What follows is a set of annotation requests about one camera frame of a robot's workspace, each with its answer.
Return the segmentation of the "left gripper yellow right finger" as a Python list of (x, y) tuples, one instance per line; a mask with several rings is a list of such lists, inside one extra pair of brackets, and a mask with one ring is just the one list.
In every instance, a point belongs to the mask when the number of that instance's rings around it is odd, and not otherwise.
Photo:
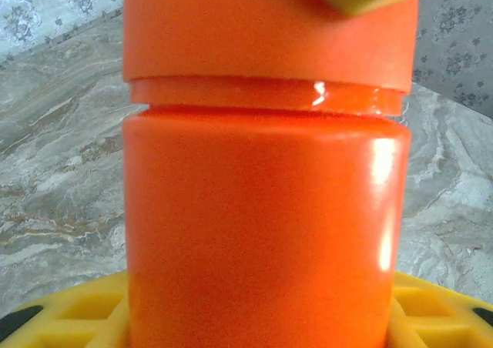
[(492, 305), (395, 273), (386, 347), (492, 348)]

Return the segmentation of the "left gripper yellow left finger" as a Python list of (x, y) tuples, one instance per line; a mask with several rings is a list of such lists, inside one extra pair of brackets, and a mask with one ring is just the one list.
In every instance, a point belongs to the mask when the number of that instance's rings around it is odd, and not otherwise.
[(2, 347), (127, 347), (128, 337), (125, 273), (40, 297), (1, 318)]

